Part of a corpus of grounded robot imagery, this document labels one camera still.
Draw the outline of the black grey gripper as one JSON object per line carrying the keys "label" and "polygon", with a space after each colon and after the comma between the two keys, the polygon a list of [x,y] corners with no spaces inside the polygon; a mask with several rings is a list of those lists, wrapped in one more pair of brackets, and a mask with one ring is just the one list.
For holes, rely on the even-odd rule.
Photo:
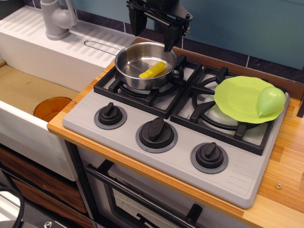
{"label": "black grey gripper", "polygon": [[145,29],[147,19],[166,26],[164,52],[171,52],[182,36],[189,33],[193,16],[179,0],[128,0],[129,19],[135,36]]}

